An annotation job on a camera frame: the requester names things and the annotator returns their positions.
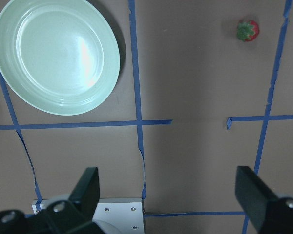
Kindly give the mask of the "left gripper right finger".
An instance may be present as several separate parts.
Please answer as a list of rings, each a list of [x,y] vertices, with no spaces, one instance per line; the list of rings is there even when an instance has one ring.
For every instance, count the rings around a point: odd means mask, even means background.
[[[258,232],[282,232],[282,199],[248,166],[238,166],[235,196]]]

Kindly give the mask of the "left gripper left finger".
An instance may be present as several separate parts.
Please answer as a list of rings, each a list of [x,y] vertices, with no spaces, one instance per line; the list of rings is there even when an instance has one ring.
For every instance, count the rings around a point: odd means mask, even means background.
[[[92,220],[99,203],[99,171],[97,167],[85,169],[68,200],[87,219]]]

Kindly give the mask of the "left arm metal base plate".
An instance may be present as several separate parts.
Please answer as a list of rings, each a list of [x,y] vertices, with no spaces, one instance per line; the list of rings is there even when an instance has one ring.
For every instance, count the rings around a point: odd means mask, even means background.
[[[143,207],[140,198],[101,198],[92,221],[106,234],[144,234]]]

